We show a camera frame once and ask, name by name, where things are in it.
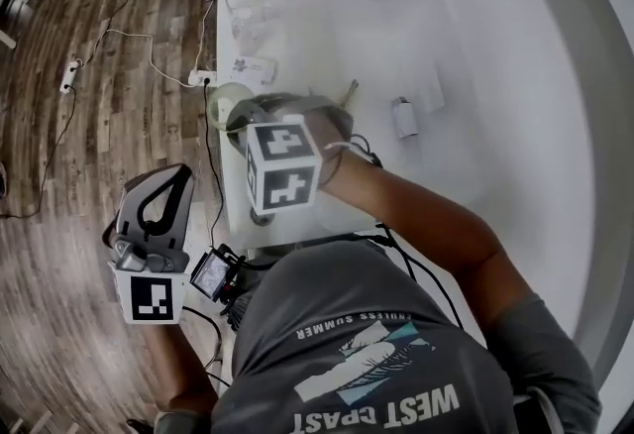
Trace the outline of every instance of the small screen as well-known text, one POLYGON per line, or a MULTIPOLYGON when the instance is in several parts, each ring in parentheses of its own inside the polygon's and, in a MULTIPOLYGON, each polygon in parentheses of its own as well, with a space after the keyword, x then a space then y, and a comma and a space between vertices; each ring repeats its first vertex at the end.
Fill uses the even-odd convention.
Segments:
POLYGON ((229 266, 225 262, 215 254, 210 253, 192 283, 211 298, 225 278, 228 268, 229 266))

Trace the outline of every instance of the hand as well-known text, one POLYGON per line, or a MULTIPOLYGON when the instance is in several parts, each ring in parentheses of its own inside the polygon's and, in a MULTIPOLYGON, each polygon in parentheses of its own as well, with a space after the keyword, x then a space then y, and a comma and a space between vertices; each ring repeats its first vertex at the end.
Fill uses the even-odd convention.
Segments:
POLYGON ((323 158, 321 173, 319 175, 319 186, 324 187, 330 183, 342 165, 345 149, 333 147, 326 150, 326 147, 336 142, 344 142, 344 137, 331 122, 325 112, 313 110, 304 114, 304 123, 308 128, 320 154, 323 158))

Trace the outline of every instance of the clear plastic container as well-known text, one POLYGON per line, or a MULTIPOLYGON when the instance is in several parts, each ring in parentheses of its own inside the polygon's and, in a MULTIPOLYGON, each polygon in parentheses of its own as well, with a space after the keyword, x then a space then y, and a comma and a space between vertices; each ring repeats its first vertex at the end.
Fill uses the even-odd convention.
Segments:
POLYGON ((256 56, 272 33, 273 20, 279 13, 262 0, 226 0, 232 18, 232 34, 243 56, 256 56))

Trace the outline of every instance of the person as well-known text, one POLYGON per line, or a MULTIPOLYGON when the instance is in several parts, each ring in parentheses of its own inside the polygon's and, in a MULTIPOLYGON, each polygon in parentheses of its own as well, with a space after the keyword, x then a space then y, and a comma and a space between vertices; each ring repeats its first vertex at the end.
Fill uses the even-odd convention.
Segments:
POLYGON ((587 362, 484 221, 350 152, 323 189, 449 272, 487 349, 374 246, 309 247, 255 290, 220 399, 178 326, 142 328, 157 434, 593 432, 587 362), (540 414, 518 415, 520 396, 540 414))

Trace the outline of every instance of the wooden floor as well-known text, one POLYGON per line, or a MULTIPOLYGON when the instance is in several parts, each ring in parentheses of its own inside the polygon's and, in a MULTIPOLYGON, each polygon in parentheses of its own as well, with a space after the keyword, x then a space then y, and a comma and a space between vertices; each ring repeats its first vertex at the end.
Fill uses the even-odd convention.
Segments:
MULTIPOLYGON (((0 162, 10 189, 0 213, 37 209, 47 157, 72 103, 58 92, 65 66, 89 57, 123 2, 13 2, 0 16, 0 29, 18 42, 13 52, 0 46, 0 162)), ((206 6, 130 0, 112 27, 154 35, 156 65, 186 81, 206 6)), ((201 67, 214 67, 214 11, 201 67)), ((99 247, 123 183, 168 163, 191 166, 197 183, 186 250, 192 256, 208 245, 218 209, 202 91, 158 76, 148 54, 146 40, 106 37, 74 82, 75 115, 51 164, 41 212, 0 221, 0 402, 30 425, 49 409, 51 432, 65 432, 74 421, 80 432, 119 433, 127 417, 155 414, 147 354, 122 321, 99 247)), ((211 143, 217 162, 217 136, 211 143)), ((218 238, 225 232, 221 221, 218 238)), ((209 329, 191 330, 197 349, 210 354, 201 335, 209 329)))

